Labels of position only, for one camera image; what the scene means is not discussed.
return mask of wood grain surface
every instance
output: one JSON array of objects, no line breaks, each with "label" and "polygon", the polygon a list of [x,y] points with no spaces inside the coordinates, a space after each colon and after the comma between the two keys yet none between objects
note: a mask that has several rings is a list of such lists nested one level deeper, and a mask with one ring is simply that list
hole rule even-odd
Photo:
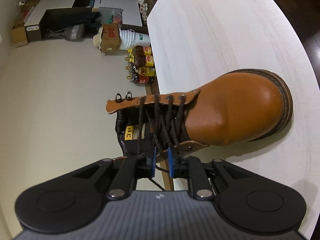
[{"label": "wood grain surface", "polygon": [[[194,155],[223,158],[300,192],[310,238],[320,211],[320,92],[295,31],[273,0],[158,0],[147,20],[161,94],[189,91],[229,71],[260,68],[289,86],[294,114],[261,141],[209,147]],[[175,189],[183,189],[182,180]]]}]

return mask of white hat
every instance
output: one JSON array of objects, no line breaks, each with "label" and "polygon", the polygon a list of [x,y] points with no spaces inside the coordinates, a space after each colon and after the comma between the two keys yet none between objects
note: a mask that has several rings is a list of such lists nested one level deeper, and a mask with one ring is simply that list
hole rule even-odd
[{"label": "white hat", "polygon": [[102,31],[103,31],[103,28],[101,27],[98,31],[98,34],[93,36],[93,45],[96,47],[99,47],[100,50],[101,50],[101,42],[102,42],[102,39],[101,39]]}]

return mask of boot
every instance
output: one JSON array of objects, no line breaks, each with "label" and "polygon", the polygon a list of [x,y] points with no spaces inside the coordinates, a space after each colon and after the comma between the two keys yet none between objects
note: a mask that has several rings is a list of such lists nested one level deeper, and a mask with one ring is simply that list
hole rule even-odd
[{"label": "boot", "polygon": [[187,93],[107,102],[117,112],[116,133],[124,156],[147,153],[157,146],[157,161],[174,146],[179,155],[209,145],[263,139],[282,130],[291,119],[293,102],[284,80],[260,69],[227,73]]}]

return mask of white logo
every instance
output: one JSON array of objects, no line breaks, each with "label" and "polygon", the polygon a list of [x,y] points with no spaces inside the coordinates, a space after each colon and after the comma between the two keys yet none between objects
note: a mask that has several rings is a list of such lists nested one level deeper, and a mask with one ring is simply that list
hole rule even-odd
[{"label": "white logo", "polygon": [[157,198],[157,199],[163,199],[163,198],[164,198],[164,195],[161,194],[161,193],[159,193],[158,195],[156,195],[156,198]]}]

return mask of stack of white buckets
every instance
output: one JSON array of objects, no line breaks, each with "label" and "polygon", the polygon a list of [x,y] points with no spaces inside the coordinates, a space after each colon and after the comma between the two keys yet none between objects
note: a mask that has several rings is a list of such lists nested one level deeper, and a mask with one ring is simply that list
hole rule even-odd
[{"label": "stack of white buckets", "polygon": [[135,33],[133,30],[120,30],[121,50],[128,50],[135,46],[150,46],[150,38],[147,34]]}]

